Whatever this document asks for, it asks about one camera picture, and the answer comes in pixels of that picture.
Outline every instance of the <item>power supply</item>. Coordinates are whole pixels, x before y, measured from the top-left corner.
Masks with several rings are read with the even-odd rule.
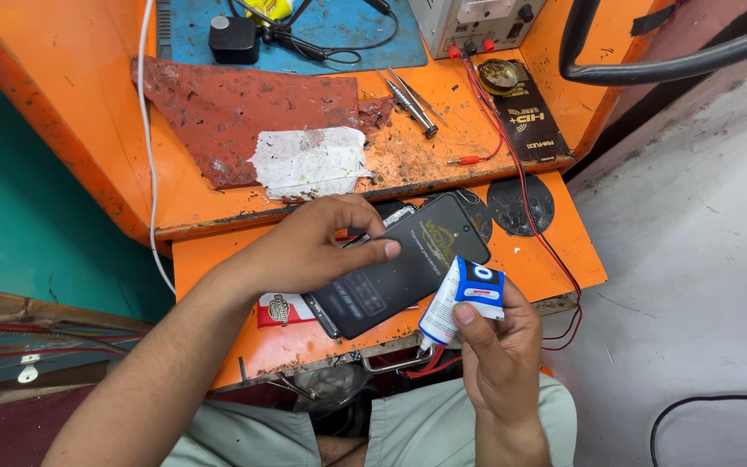
[[[546,0],[409,0],[432,58],[517,48]]]

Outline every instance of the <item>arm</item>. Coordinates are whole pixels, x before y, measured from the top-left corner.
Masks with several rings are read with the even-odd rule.
[[[541,323],[509,280],[505,318],[487,320],[472,305],[454,307],[463,342],[463,381],[475,406],[477,467],[550,467],[538,418]]]
[[[308,292],[401,251],[389,240],[338,249],[346,227],[385,229],[361,196],[322,198],[217,265],[83,401],[42,465],[160,465],[263,293]]]

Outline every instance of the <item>phone screen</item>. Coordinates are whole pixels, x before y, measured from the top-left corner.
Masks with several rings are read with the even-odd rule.
[[[400,242],[398,258],[353,271],[328,286],[310,292],[347,339],[422,300],[440,287],[456,256],[484,264],[489,249],[460,202],[452,194],[428,201],[380,237]]]

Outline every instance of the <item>glue tube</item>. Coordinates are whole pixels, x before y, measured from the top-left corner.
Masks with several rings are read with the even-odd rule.
[[[420,353],[434,344],[447,345],[457,334],[457,324],[451,316],[451,308],[457,302],[471,303],[483,317],[503,320],[503,276],[503,271],[455,257],[420,318]]]

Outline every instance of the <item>hand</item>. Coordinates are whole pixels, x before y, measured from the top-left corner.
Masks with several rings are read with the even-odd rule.
[[[348,227],[364,229],[372,240],[354,249],[338,248],[336,230]],[[379,213],[362,196],[327,196],[296,208],[216,269],[248,275],[244,286],[255,293],[309,292],[348,272],[399,256],[399,242],[373,240],[384,231]]]
[[[503,306],[502,322],[484,318],[468,303],[457,303],[452,310],[463,341],[466,393],[478,419],[512,428],[540,426],[540,317],[508,278]]]

